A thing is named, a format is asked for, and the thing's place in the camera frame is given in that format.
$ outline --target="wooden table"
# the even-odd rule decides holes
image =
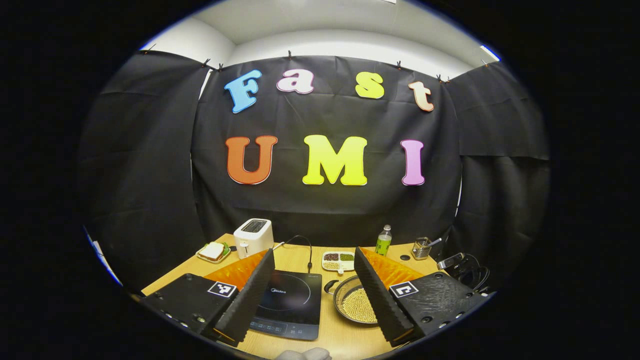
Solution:
[[[234,237],[231,234],[225,234],[216,240],[217,242],[226,242],[235,245]],[[389,247],[387,257],[398,261],[424,275],[432,274],[438,271],[435,261],[431,258],[417,261],[411,256],[410,252],[413,247],[412,243],[391,245]],[[374,250],[374,247],[365,247],[365,249]],[[322,255],[326,251],[355,251],[354,247],[313,247],[313,255],[311,262],[313,267],[312,273],[322,274],[323,286],[331,280],[344,280],[351,276],[355,276],[355,271],[344,272],[340,276],[337,272],[326,271],[322,268]],[[411,259],[403,261],[400,255],[410,255]],[[292,272],[307,272],[307,263],[309,259],[308,245],[281,245],[274,250],[275,265],[277,270],[285,270]],[[232,252],[220,264],[208,263],[198,259],[195,255],[178,267],[169,271],[160,279],[142,289],[142,293],[149,295],[176,278],[192,273],[199,276],[205,276],[211,272],[231,264],[238,260],[236,252]],[[277,336],[267,335],[262,332],[253,330],[247,331],[244,341],[238,345],[238,349],[247,353],[265,357],[266,359],[274,359],[284,350],[293,350],[304,352],[314,347],[321,347],[329,350],[331,357],[340,360],[356,360],[365,359],[375,355],[384,354],[393,348],[385,340],[382,331],[377,325],[364,325],[351,322],[338,313],[333,305],[333,299],[330,294],[322,292],[321,309],[320,309],[320,329],[318,339],[314,341],[292,340],[280,338]]]

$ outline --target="white wall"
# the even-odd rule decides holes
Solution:
[[[282,33],[238,45],[225,66],[250,60],[296,55],[336,55],[376,60],[435,77],[454,78],[474,67],[416,42],[355,30],[308,30]]]
[[[170,27],[151,39],[142,49],[165,51],[185,56],[196,61],[218,67],[219,63],[227,64],[231,52],[236,46],[225,35],[204,22],[187,18]]]

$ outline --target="white ceiling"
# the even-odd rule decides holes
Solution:
[[[193,17],[236,45],[291,31],[347,29],[411,40],[471,67],[494,61],[469,34],[410,0],[225,0]]]

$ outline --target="colorful foam letter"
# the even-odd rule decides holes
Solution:
[[[227,156],[227,172],[229,176],[240,184],[259,184],[271,173],[271,155],[273,145],[278,142],[275,136],[258,136],[255,143],[260,146],[260,160],[256,171],[244,169],[244,148],[249,145],[249,139],[238,136],[228,138],[225,144],[229,148]]]
[[[356,75],[356,92],[360,97],[370,97],[379,99],[385,95],[385,88],[382,87],[382,76],[375,72],[359,72]]]
[[[278,81],[276,87],[280,91],[292,92],[295,91],[298,94],[309,94],[314,91],[314,87],[311,82],[314,80],[314,73],[305,69],[291,69],[282,74],[285,78]]]
[[[358,136],[346,138],[340,151],[336,154],[324,135],[309,135],[305,138],[305,144],[309,145],[309,169],[302,178],[305,184],[320,185],[324,177],[320,175],[320,166],[331,184],[338,180],[344,167],[344,176],[340,182],[344,185],[365,185],[367,178],[364,176],[364,147],[367,139]]]
[[[427,100],[427,95],[431,95],[431,90],[424,87],[421,81],[416,81],[409,84],[409,88],[413,89],[413,96],[415,96],[415,103],[418,107],[424,111],[433,110],[433,104]]]
[[[258,83],[256,83],[254,79],[258,79],[261,76],[262,73],[260,70],[251,70],[225,85],[225,90],[229,90],[231,98],[234,100],[234,114],[255,104],[255,98],[250,97],[247,93],[251,92],[255,94],[258,92]]]
[[[420,168],[420,150],[424,145],[418,140],[403,140],[400,145],[404,147],[406,156],[406,172],[402,178],[402,183],[405,185],[424,184],[424,177]]]

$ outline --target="pan handle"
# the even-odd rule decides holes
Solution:
[[[342,282],[340,280],[331,280],[330,282],[326,283],[326,285],[324,286],[324,292],[327,294],[331,294],[333,295],[333,293],[329,292],[329,289],[333,286],[333,284],[335,284],[336,282]]]

